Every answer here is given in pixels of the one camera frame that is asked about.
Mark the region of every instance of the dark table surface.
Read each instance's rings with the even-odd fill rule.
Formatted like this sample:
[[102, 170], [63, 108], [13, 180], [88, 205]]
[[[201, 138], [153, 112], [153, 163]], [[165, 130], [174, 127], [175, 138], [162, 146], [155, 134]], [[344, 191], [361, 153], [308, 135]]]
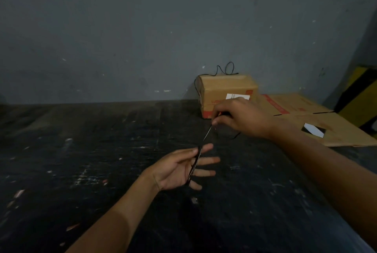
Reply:
[[[210, 124], [196, 101], [0, 113], [0, 252], [64, 252], [147, 166], [196, 146]], [[218, 131], [207, 138], [216, 176], [194, 177], [200, 192], [159, 193], [129, 252], [373, 252], [277, 146]], [[377, 147], [335, 150], [377, 172]]]

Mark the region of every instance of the person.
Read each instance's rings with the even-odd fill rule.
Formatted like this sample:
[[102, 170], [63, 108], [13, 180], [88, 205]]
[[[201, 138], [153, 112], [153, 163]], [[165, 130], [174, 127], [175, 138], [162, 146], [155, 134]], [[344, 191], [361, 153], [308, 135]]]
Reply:
[[[221, 115], [229, 112], [231, 116]], [[311, 179], [330, 204], [374, 249], [377, 249], [377, 175], [306, 136], [289, 122], [270, 116], [257, 105], [235, 98], [214, 107], [212, 125], [225, 124], [245, 135], [269, 139]], [[202, 153], [213, 148], [203, 146]], [[150, 166], [125, 195], [69, 249], [73, 252], [125, 252], [153, 198], [161, 190], [186, 183], [198, 149], [174, 151]], [[219, 157], [200, 158], [198, 165], [214, 164]], [[195, 176], [215, 171], [195, 169]], [[202, 187], [190, 181], [194, 190]]]

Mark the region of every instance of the brown cardboard box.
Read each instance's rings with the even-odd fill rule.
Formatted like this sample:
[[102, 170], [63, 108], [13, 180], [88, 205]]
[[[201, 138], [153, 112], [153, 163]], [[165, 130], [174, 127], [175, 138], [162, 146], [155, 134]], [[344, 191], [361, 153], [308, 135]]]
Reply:
[[300, 130], [305, 123], [325, 129], [323, 138], [305, 133], [325, 146], [377, 145], [376, 139], [346, 119], [298, 93], [258, 95], [256, 102], [266, 112], [290, 121]]
[[248, 75], [200, 75], [198, 77], [200, 110], [203, 118], [211, 118], [215, 104], [225, 100], [230, 94], [235, 97], [255, 100], [258, 85]]

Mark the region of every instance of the person's left arm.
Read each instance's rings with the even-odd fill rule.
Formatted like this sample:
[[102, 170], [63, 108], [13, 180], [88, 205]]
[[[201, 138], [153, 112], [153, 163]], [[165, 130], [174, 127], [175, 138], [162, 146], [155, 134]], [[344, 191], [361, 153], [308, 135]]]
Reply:
[[[203, 146], [202, 153], [213, 149]], [[149, 205], [160, 190], [174, 189], [186, 183], [198, 149], [174, 151], [142, 172], [124, 196], [89, 228], [66, 253], [125, 252]], [[198, 165], [218, 163], [219, 157], [200, 158]], [[195, 169], [194, 176], [214, 176], [213, 170]], [[196, 182], [190, 187], [200, 190]]]

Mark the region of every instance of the pinky finger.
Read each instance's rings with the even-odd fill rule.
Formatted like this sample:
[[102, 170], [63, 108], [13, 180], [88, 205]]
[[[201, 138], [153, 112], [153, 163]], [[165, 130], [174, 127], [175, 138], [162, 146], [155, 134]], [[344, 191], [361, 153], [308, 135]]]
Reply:
[[202, 186], [201, 186], [200, 184], [197, 184], [197, 183], [194, 182], [193, 180], [190, 181], [189, 186], [190, 186], [193, 190], [201, 190], [201, 189], [202, 189]]

